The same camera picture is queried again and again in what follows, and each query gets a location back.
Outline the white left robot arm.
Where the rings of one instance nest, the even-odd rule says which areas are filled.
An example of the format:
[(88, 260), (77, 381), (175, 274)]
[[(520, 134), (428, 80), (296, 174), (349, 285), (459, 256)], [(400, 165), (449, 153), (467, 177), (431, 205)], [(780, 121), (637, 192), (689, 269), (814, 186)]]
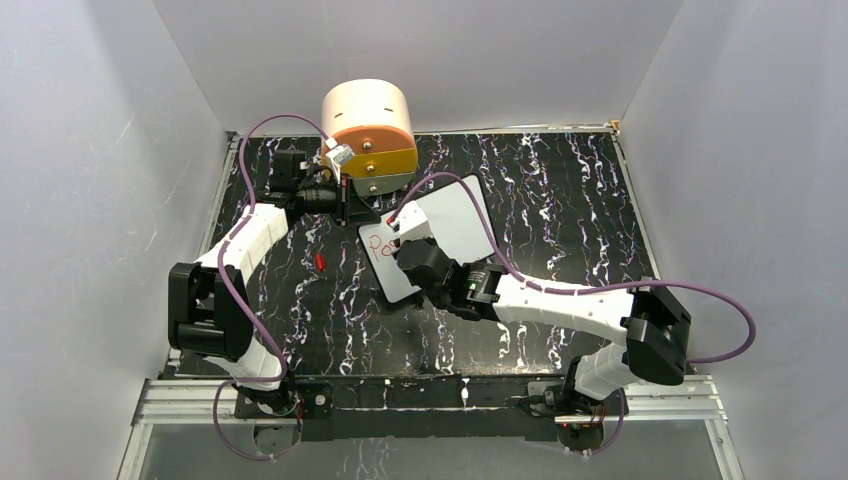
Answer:
[(168, 275), (168, 340), (172, 348), (224, 369), (235, 385), (260, 392), (275, 416), (294, 411), (297, 387), (288, 367), (247, 298), (253, 273), (272, 248), (305, 215), (325, 215), (339, 226), (379, 222), (343, 172), (354, 158), (348, 145), (330, 148), (322, 162), (300, 150), (272, 157), (268, 187), (255, 191), (237, 223), (193, 262), (175, 264)]

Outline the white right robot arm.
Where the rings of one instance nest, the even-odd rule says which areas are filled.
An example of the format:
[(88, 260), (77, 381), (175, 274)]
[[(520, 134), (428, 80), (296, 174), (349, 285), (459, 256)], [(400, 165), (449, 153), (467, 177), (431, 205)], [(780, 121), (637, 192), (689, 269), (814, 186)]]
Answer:
[(563, 399), (577, 414), (640, 380), (665, 386), (684, 380), (691, 317), (662, 286), (592, 293), (558, 282), (522, 282), (501, 265), (460, 264), (432, 239), (403, 243), (395, 259), (434, 307), (464, 320), (543, 323), (608, 340), (569, 364)]

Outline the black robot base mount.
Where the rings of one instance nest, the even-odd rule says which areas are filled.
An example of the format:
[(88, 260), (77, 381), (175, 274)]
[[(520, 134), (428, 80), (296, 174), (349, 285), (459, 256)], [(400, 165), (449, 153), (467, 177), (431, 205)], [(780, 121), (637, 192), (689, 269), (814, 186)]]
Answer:
[(568, 428), (610, 418), (608, 403), (575, 399), (556, 374), (300, 376), (298, 407), (264, 413), (239, 394), (234, 415), (262, 426), (299, 420), (304, 439), (577, 438)]

